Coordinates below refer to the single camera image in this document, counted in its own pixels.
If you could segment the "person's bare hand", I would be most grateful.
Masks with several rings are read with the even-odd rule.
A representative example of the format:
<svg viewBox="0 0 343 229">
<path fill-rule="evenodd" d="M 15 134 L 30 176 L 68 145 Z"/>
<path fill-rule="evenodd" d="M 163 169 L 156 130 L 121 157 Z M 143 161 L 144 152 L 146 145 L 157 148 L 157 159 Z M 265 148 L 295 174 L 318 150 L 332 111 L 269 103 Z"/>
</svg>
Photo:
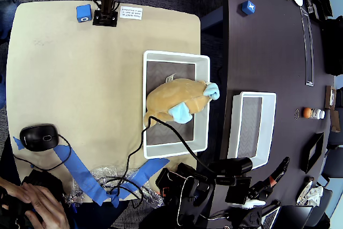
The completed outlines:
<svg viewBox="0 0 343 229">
<path fill-rule="evenodd" d="M 25 215 L 33 228 L 70 228 L 63 206 L 45 187 L 23 184 L 36 213 L 26 211 Z"/>
</svg>

